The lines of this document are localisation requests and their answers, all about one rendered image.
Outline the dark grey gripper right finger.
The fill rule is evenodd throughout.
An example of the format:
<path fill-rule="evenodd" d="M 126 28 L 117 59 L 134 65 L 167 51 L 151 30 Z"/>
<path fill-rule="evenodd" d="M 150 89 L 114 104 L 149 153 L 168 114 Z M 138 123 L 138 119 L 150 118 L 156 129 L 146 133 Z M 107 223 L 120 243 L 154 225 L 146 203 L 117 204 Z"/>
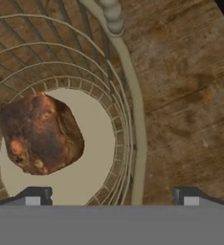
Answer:
<path fill-rule="evenodd" d="M 174 204 L 178 206 L 224 206 L 224 200 L 212 197 L 197 187 L 175 187 Z"/>

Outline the brown bread loaf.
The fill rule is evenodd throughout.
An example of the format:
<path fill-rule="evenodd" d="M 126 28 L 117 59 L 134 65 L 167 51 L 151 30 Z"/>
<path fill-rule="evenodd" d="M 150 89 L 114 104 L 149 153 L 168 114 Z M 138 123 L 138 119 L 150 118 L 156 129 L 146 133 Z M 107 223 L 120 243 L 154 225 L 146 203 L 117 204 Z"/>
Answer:
<path fill-rule="evenodd" d="M 44 93 L 4 105 L 0 129 L 10 160 L 31 175 L 49 175 L 68 167 L 85 147 L 69 106 Z"/>

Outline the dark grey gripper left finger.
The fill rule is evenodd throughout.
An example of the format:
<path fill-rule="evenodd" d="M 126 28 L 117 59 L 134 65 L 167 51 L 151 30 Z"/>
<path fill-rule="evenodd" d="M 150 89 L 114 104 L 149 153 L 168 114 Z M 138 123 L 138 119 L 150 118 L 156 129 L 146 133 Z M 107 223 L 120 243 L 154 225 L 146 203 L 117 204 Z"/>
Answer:
<path fill-rule="evenodd" d="M 0 206 L 52 206 L 51 187 L 27 187 L 15 196 L 0 200 Z"/>

